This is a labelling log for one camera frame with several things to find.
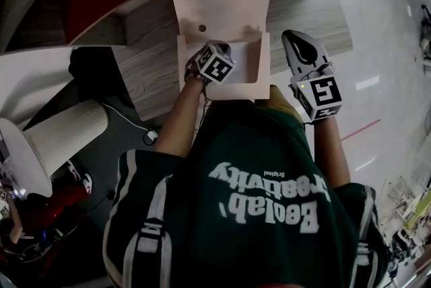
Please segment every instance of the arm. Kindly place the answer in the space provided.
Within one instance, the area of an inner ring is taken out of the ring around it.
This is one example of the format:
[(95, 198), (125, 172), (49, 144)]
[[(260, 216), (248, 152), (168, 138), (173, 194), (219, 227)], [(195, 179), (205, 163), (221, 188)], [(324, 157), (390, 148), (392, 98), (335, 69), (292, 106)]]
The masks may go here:
[(18, 240), (20, 239), (23, 230), (21, 218), (20, 214), (18, 214), (18, 210), (16, 209), (14, 201), (10, 196), (7, 197), (7, 203), (9, 204), (9, 211), (11, 213), (11, 218), (13, 221), (13, 228), (9, 233), (9, 238), (11, 242), (16, 244), (18, 243)]
[(332, 188), (350, 183), (349, 167), (335, 117), (326, 118), (314, 126), (314, 162)]
[(188, 156), (195, 134), (202, 89), (201, 79), (191, 77), (187, 80), (160, 132), (154, 151), (179, 157)]

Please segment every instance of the white cylindrical object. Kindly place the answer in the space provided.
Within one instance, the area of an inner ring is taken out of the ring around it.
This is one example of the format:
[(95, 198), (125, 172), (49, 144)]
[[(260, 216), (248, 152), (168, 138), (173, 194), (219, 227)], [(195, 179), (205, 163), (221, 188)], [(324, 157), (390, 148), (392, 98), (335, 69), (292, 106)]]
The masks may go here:
[(87, 100), (24, 132), (48, 176), (108, 127), (103, 106)]

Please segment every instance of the green t-shirt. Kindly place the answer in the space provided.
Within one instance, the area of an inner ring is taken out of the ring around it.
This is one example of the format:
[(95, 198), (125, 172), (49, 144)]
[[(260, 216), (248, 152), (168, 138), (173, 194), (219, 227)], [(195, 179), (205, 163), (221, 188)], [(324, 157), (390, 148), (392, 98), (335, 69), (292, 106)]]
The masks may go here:
[[(105, 234), (110, 276), (115, 281), (122, 273), (125, 248), (145, 221), (154, 186), (173, 174), (164, 213), (171, 287), (349, 287), (364, 187), (332, 189), (294, 117), (254, 106), (224, 111), (207, 116), (186, 160), (141, 151), (120, 158)], [(376, 224), (374, 208), (367, 242), (380, 259), (375, 285), (387, 267)], [(370, 271), (358, 269), (357, 280), (368, 282)]]

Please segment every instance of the shoulder strap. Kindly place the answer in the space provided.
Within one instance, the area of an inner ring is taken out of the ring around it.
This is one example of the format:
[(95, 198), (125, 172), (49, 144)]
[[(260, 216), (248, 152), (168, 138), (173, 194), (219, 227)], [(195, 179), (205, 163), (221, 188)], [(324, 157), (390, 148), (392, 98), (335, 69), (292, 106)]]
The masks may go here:
[(157, 185), (143, 227), (127, 246), (123, 261), (123, 288), (170, 286), (172, 242), (164, 229), (166, 183), (172, 175)]
[[(370, 222), (372, 218), (372, 209), (374, 207), (374, 199), (372, 197), (372, 191), (369, 186), (364, 186), (366, 192), (366, 200), (364, 205), (364, 212), (362, 214), (361, 223), (359, 226), (359, 246), (358, 253), (356, 255), (355, 264), (352, 271), (352, 279), (350, 281), (349, 288), (354, 288), (356, 281), (356, 273), (358, 271), (358, 266), (368, 266), (372, 265), (372, 270), (370, 274), (370, 279), (368, 280), (367, 288), (372, 288), (374, 286), (374, 281), (376, 280), (377, 268), (378, 268), (378, 256), (376, 251), (368, 248), (366, 243), (366, 234), (368, 228), (370, 227)], [(369, 255), (372, 256), (372, 262), (369, 261)]]

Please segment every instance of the red line on floor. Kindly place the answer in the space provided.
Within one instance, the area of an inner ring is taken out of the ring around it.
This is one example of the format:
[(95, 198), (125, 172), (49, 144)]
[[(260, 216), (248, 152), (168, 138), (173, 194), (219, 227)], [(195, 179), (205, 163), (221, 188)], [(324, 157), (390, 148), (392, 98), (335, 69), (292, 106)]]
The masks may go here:
[(361, 129), (359, 129), (359, 130), (355, 131), (354, 133), (351, 133), (350, 135), (347, 135), (346, 137), (342, 138), (341, 140), (342, 140), (342, 141), (347, 140), (347, 139), (349, 139), (350, 137), (352, 137), (352, 136), (355, 136), (355, 135), (359, 134), (361, 131), (364, 131), (364, 130), (368, 129), (369, 127), (372, 127), (373, 125), (377, 124), (378, 122), (380, 122), (380, 119), (375, 120), (373, 123), (370, 123), (370, 124), (366, 125), (365, 127), (363, 127), (363, 128), (361, 128)]

